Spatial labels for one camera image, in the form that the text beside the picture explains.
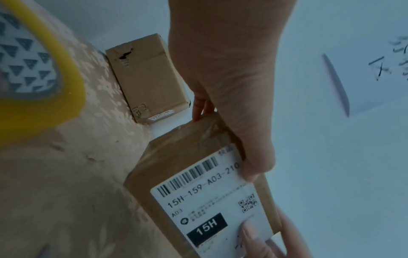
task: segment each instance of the brown package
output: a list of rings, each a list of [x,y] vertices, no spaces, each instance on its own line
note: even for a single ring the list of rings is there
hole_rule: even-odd
[[[160,35],[116,46],[106,54],[137,123],[153,124],[190,106]]]
[[[244,159],[240,140],[228,129],[220,116],[204,116],[198,122],[179,126],[151,141],[125,182],[125,187],[183,258],[199,256],[160,207],[150,190],[231,143],[235,143]],[[276,234],[281,230],[281,221],[265,175],[259,176],[254,185],[272,231]]]

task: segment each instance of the human hand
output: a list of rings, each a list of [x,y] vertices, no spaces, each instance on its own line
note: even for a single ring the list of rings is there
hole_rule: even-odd
[[[278,41],[295,0],[170,0],[169,50],[194,92],[193,120],[217,108],[241,139],[249,182],[275,165],[272,106]]]
[[[245,258],[312,258],[305,241],[290,219],[278,209],[282,222],[282,239],[285,244],[287,255],[269,239],[264,242],[258,238],[258,234],[249,222],[241,226],[241,236],[244,242]]]

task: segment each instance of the qr code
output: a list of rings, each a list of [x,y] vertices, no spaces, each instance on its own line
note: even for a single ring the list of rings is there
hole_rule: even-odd
[[[256,207],[258,202],[255,200],[255,195],[251,194],[245,200],[240,200],[238,205],[241,207],[242,213],[245,213],[253,207]]]

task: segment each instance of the patterned surface with triangles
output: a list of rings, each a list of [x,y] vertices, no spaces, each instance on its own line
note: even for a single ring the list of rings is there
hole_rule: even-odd
[[[0,97],[37,100],[59,93],[57,71],[50,54],[8,10],[0,5],[0,76],[8,87]]]

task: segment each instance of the beige floral cloth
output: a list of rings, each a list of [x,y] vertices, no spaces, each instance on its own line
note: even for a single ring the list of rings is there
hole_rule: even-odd
[[[31,0],[81,70],[79,117],[0,150],[0,257],[178,257],[122,186],[150,134],[105,56]]]

